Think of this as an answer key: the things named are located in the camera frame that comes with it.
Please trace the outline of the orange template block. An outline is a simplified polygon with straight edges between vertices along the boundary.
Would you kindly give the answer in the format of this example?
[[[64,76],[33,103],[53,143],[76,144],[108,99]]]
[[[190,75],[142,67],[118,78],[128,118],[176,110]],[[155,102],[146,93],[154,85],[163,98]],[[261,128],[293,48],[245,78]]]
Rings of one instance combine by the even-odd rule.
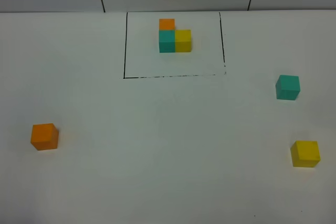
[[[162,18],[159,19],[159,30],[174,30],[175,19]]]

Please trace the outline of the teal template block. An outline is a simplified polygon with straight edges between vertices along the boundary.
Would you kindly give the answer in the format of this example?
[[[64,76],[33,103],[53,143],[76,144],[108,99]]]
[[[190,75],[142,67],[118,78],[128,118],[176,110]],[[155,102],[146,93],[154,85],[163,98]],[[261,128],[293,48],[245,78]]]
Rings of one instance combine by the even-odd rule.
[[[175,30],[159,30],[159,51],[175,52]]]

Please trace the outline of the yellow template block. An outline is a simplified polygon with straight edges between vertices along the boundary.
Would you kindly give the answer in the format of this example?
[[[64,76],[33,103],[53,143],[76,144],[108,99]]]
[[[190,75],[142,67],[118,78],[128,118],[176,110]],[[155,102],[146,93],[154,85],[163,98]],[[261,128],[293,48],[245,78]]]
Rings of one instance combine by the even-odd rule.
[[[192,51],[191,30],[175,30],[175,52]]]

